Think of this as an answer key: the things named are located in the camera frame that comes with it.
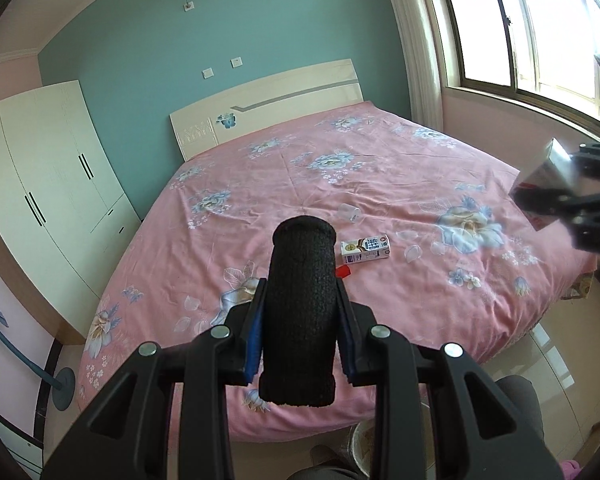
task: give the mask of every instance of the drawer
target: drawer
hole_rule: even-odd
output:
[[[121,196],[91,232],[89,250],[80,276],[98,297],[102,295],[120,258],[140,227],[126,195]]]

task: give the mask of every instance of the silver screw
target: silver screw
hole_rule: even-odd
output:
[[[229,327],[225,325],[218,325],[211,329],[211,337],[216,339],[224,339],[225,337],[229,337],[230,333],[231,330],[229,330]]]
[[[371,327],[371,335],[373,337],[377,337],[378,339],[384,339],[391,335],[391,330],[384,325],[375,325]]]
[[[449,357],[460,357],[464,351],[458,343],[447,343],[445,345],[445,354]]]
[[[149,357],[157,352],[158,345],[152,341],[147,341],[146,343],[142,343],[140,348],[138,348],[138,353],[142,357]]]

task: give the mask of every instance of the teal wall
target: teal wall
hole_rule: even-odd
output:
[[[193,0],[189,12],[184,1],[96,0],[38,56],[45,85],[80,80],[141,218],[182,163],[169,114],[227,88],[351,58],[365,99],[410,117],[390,0]],[[204,80],[208,67],[216,75]]]

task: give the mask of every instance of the headboard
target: headboard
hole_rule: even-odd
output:
[[[320,63],[229,88],[171,114],[184,160],[291,119],[362,102],[350,59]]]

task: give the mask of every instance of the wall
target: wall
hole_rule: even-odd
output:
[[[0,100],[39,88],[40,71],[35,56],[0,63]],[[0,278],[0,310],[9,324],[0,329],[17,348],[45,367],[53,337],[24,309]],[[33,434],[40,379],[0,342],[0,414]]]
[[[143,218],[182,163],[169,114],[273,73],[351,58],[364,97],[410,116],[390,0],[97,0],[39,55],[79,79],[100,142]],[[244,65],[232,69],[230,59]],[[203,80],[212,67],[215,77]]]
[[[595,142],[578,130],[538,112],[485,95],[454,88],[442,94],[445,133],[522,168],[530,154],[552,138],[568,152]]]

